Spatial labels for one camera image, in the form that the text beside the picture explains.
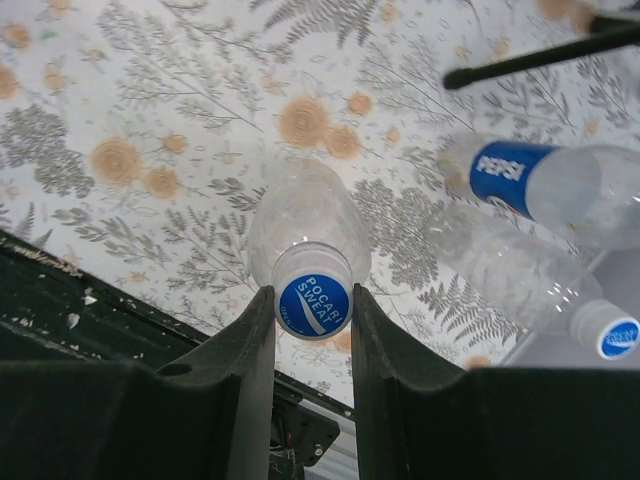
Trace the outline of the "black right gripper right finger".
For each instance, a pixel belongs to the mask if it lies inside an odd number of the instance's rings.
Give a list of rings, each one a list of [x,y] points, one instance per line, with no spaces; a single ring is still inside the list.
[[[464,370],[353,291],[352,374],[363,479],[635,479],[633,370]]]

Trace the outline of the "clear bottle blue label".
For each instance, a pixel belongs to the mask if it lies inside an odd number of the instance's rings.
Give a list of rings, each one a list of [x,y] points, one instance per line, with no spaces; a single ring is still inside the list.
[[[450,191],[501,207],[575,243],[639,245],[639,153],[463,133],[437,157]]]

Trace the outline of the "blue white bottle cap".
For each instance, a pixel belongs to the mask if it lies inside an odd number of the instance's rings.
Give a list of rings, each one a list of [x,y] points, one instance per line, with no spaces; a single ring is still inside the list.
[[[292,246],[272,273],[276,319],[290,335],[305,341],[328,339],[350,323],[353,274],[345,257],[317,242]]]
[[[570,336],[605,360],[619,360],[639,344],[639,322],[604,299],[579,307],[569,322]]]

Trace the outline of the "clear plastic bottle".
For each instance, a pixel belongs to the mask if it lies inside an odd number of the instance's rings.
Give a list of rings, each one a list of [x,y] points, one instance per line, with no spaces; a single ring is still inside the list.
[[[445,210],[443,258],[504,317],[544,334],[567,335],[578,310],[604,301],[579,260],[471,207]]]
[[[346,258],[354,281],[366,281],[371,248],[362,214],[334,170],[303,160],[279,167],[258,203],[247,240],[254,281],[270,285],[281,255],[311,242],[336,249]]]

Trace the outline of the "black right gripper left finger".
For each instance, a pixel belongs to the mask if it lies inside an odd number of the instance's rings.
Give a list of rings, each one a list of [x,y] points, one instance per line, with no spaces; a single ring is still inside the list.
[[[150,369],[62,360],[1,337],[5,479],[264,479],[274,388],[274,292]]]

